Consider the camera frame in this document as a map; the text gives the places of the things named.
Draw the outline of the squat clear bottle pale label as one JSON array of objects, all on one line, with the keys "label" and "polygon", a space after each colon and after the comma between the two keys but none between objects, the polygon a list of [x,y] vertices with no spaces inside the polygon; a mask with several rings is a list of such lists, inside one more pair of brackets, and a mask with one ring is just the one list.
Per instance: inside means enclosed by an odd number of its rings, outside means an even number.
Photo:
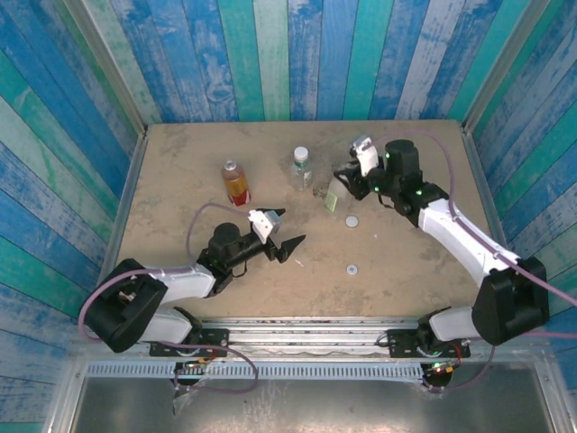
[{"label": "squat clear bottle pale label", "polygon": [[325,195],[325,208],[331,215],[345,213],[351,204],[352,196],[345,185],[338,179],[332,178]]}]

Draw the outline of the clear bottle with green label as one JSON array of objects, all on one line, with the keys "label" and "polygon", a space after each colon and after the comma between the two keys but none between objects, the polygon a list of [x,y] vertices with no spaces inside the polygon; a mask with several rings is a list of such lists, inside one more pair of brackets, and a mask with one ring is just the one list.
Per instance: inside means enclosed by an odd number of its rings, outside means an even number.
[{"label": "clear bottle with green label", "polygon": [[293,187],[298,191],[306,190],[312,179],[309,155],[306,161],[296,161],[293,156],[290,173]]}]

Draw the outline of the bottle of orange liquid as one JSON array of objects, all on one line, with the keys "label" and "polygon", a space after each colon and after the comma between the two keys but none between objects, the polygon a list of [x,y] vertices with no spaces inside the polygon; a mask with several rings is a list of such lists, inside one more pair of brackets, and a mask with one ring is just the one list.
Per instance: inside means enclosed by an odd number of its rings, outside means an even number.
[{"label": "bottle of orange liquid", "polygon": [[221,176],[230,202],[236,207],[247,205],[251,200],[251,193],[243,166],[228,160],[221,170]]}]

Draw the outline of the small circuit board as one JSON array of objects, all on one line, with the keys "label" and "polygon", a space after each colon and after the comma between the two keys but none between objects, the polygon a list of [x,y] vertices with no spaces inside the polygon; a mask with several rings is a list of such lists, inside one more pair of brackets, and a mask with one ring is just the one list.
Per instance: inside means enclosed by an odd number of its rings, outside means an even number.
[{"label": "small circuit board", "polygon": [[211,360],[208,360],[207,358],[199,358],[188,360],[183,363],[176,363],[175,374],[202,375],[210,364]]},{"label": "small circuit board", "polygon": [[448,360],[431,360],[428,363],[424,363],[422,368],[425,374],[432,375],[432,374],[451,373],[456,366],[457,363],[454,361],[454,359],[448,359]]}]

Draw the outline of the steel sheet panel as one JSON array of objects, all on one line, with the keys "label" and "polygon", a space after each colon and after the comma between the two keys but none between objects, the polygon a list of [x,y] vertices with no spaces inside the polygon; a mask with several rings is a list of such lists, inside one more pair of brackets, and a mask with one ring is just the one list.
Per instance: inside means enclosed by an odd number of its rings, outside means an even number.
[{"label": "steel sheet panel", "polygon": [[174,396],[165,380],[87,381],[72,433],[552,433],[535,377],[494,368],[444,395],[399,382],[263,381]]}]

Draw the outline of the aluminium table edge rail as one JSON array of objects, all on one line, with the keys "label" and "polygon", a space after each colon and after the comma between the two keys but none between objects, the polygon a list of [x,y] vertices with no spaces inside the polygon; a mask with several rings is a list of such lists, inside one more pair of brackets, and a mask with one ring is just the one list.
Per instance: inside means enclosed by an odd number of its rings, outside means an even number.
[{"label": "aluminium table edge rail", "polygon": [[138,137],[125,180],[123,194],[114,220],[112,234],[106,248],[105,259],[101,266],[96,286],[99,286],[115,267],[123,241],[126,223],[133,203],[133,197],[140,177],[150,131],[151,127],[147,126],[144,132]]},{"label": "aluminium table edge rail", "polygon": [[488,223],[490,234],[496,242],[507,247],[508,243],[504,236],[498,212],[494,204],[493,196],[490,193],[490,188],[482,169],[481,160],[477,153],[472,134],[467,132],[463,127],[461,128],[461,133],[464,150],[467,154],[467,158],[472,170],[472,176],[475,180],[475,184],[481,199],[481,204]]}]

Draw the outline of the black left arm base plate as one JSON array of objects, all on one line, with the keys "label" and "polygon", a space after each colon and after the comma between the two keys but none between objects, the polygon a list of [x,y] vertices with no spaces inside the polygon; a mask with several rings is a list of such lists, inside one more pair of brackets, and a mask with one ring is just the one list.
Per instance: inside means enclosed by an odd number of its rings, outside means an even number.
[{"label": "black left arm base plate", "polygon": [[172,346],[165,346],[159,343],[151,343],[149,356],[152,357],[200,357],[215,358],[225,357],[224,347],[228,347],[229,330],[226,328],[203,329],[191,331],[181,342],[182,345],[214,345],[219,350],[214,349],[179,349]]}]

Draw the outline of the aluminium mounting rail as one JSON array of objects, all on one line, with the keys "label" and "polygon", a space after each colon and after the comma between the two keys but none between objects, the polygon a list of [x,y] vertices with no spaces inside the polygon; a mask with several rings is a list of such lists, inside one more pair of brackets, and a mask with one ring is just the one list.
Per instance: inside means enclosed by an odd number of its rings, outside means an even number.
[{"label": "aluminium mounting rail", "polygon": [[408,318],[222,318],[191,331],[226,328],[228,347],[256,360],[320,357],[391,358],[387,332],[418,329]]}]

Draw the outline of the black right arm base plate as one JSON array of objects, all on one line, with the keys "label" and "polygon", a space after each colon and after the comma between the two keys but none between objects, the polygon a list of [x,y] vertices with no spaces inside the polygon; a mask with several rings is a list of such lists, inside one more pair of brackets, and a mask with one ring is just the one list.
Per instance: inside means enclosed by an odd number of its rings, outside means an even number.
[{"label": "black right arm base plate", "polygon": [[469,358],[471,350],[460,339],[443,342],[420,329],[392,329],[387,332],[392,358]]}]

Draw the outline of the aluminium frame post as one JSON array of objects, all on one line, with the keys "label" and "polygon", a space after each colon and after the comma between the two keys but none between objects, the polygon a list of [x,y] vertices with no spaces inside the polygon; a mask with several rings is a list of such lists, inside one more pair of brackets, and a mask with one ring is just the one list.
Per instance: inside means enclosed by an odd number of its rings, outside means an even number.
[{"label": "aluminium frame post", "polygon": [[126,86],[111,49],[105,42],[103,34],[97,28],[96,20],[89,11],[87,2],[85,0],[63,0],[63,2],[108,79],[133,129],[138,135],[144,134],[146,125],[129,88]]},{"label": "aluminium frame post", "polygon": [[496,59],[490,64],[489,72],[482,81],[479,91],[472,100],[461,123],[465,135],[472,135],[492,98],[498,92],[501,84],[506,80],[513,64],[539,22],[548,15],[547,10],[557,0],[528,0],[523,12],[516,19],[508,38],[503,42]]}]

